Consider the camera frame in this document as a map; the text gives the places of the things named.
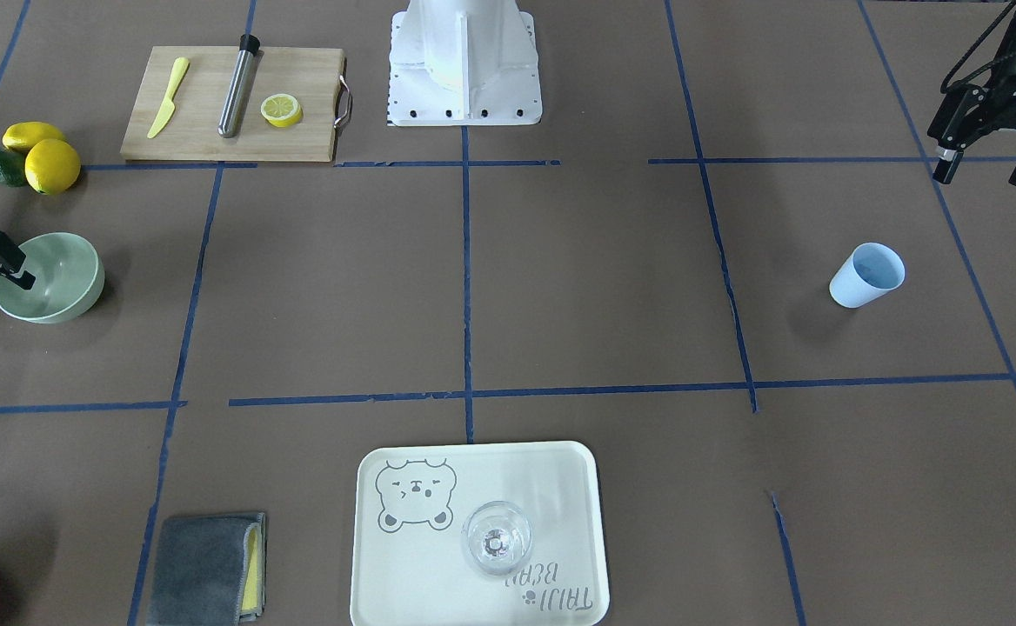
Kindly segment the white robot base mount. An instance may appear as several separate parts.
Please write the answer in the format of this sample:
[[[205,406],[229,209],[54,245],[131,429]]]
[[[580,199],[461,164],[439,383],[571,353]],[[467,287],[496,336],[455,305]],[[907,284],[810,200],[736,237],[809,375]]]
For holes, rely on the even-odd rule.
[[[390,126],[541,122],[535,20],[515,1],[411,1],[390,36]]]

